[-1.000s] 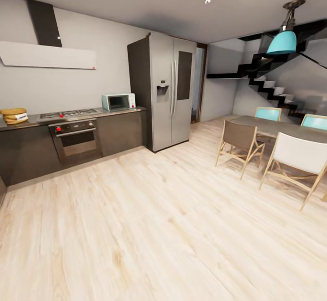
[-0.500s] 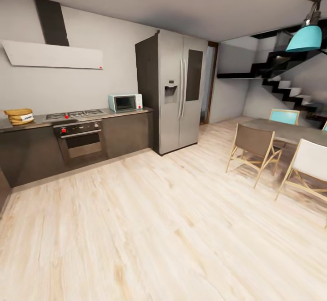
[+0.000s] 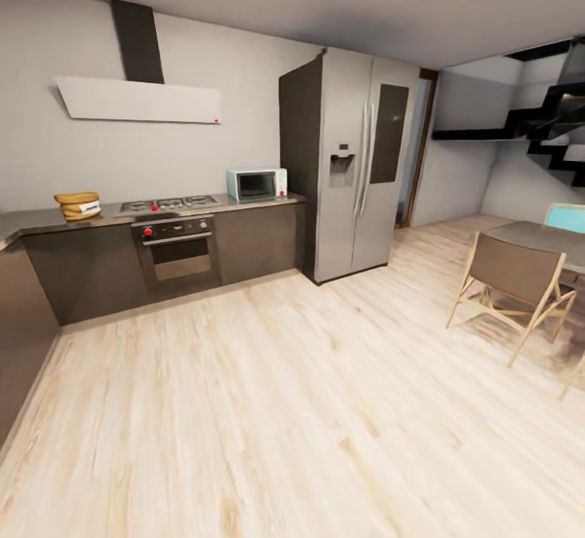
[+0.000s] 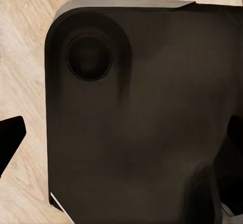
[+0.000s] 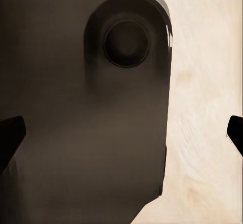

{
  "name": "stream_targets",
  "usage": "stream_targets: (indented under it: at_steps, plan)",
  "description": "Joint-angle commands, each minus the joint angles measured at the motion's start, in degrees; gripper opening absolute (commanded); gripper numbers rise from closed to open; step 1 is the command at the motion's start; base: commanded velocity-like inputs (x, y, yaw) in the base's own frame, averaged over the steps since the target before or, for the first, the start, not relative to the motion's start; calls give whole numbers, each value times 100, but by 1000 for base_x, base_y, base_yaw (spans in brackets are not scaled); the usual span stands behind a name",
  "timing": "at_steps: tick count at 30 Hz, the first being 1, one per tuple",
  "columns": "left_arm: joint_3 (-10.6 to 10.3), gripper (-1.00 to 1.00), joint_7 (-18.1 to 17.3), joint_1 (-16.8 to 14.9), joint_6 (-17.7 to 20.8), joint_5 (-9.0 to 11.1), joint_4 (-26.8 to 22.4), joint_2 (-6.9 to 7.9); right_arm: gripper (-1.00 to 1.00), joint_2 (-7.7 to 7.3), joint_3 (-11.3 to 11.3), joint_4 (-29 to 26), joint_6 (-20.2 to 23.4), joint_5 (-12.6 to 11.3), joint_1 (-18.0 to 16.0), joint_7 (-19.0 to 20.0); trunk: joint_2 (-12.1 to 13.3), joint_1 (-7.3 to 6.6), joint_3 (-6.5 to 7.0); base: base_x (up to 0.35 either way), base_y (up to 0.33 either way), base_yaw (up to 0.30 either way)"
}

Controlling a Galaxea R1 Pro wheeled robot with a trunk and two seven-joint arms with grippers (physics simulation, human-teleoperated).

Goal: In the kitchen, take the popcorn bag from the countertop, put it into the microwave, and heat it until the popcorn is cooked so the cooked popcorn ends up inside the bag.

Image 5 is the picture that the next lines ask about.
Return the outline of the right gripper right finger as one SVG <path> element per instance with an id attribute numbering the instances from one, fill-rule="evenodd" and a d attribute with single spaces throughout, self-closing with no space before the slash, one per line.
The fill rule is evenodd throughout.
<path id="1" fill-rule="evenodd" d="M 232 115 L 230 117 L 227 134 L 243 156 L 243 118 Z"/>

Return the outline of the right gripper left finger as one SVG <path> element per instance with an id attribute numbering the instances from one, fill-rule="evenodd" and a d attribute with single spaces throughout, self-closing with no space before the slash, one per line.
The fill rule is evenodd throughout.
<path id="1" fill-rule="evenodd" d="M 0 176 L 26 136 L 22 116 L 0 121 Z"/>

